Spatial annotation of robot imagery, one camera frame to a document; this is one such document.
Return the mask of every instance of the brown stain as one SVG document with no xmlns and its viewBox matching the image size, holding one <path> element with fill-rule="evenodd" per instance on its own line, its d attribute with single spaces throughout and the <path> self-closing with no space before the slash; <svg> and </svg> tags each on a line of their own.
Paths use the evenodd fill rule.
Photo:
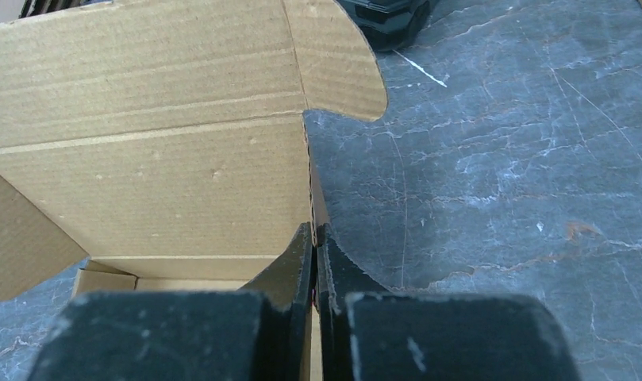
<svg viewBox="0 0 642 381">
<path fill-rule="evenodd" d="M 566 241 L 575 242 L 577 238 L 584 233 L 589 233 L 593 236 L 600 236 L 601 232 L 590 224 L 580 221 L 569 221 L 566 224 Z"/>
</svg>

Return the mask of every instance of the dark object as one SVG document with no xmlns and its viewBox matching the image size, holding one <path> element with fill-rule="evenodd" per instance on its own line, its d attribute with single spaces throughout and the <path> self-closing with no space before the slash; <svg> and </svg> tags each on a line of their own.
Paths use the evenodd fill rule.
<svg viewBox="0 0 642 381">
<path fill-rule="evenodd" d="M 376 52 L 414 42 L 438 0 L 337 0 Z"/>
<path fill-rule="evenodd" d="M 301 225 L 239 291 L 79 296 L 29 380 L 308 379 L 312 297 L 324 379 L 579 380 L 537 300 L 390 294 L 346 257 L 330 229 L 318 236 L 315 248 L 310 225 Z"/>
</svg>

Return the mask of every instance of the blue marble tabletop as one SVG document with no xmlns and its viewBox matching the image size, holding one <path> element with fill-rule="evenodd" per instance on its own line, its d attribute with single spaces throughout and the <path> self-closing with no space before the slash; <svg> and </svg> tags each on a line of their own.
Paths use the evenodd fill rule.
<svg viewBox="0 0 642 381">
<path fill-rule="evenodd" d="M 530 294 L 585 380 L 642 381 L 642 9 L 440 0 L 381 120 L 306 115 L 349 256 L 393 290 Z M 23 380 L 75 269 L 0 303 Z"/>
</svg>

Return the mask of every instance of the marble surface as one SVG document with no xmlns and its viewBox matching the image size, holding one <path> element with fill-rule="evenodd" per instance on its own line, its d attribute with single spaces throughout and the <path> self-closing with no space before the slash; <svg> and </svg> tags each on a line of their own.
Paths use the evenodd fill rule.
<svg viewBox="0 0 642 381">
<path fill-rule="evenodd" d="M 642 381 L 642 10 L 440 0 L 379 56 L 381 120 L 309 112 L 341 244 L 412 292 L 513 292 L 557 317 L 585 380 Z M 75 269 L 0 303 L 23 380 Z"/>
</svg>

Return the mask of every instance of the open cardboard box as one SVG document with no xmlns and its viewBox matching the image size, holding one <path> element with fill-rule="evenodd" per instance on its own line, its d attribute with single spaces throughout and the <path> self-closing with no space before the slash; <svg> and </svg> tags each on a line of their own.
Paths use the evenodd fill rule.
<svg viewBox="0 0 642 381">
<path fill-rule="evenodd" d="M 301 223 L 328 222 L 302 112 L 385 108 L 333 0 L 115 0 L 0 23 L 0 300 L 86 257 L 75 293 L 236 289 Z"/>
</svg>

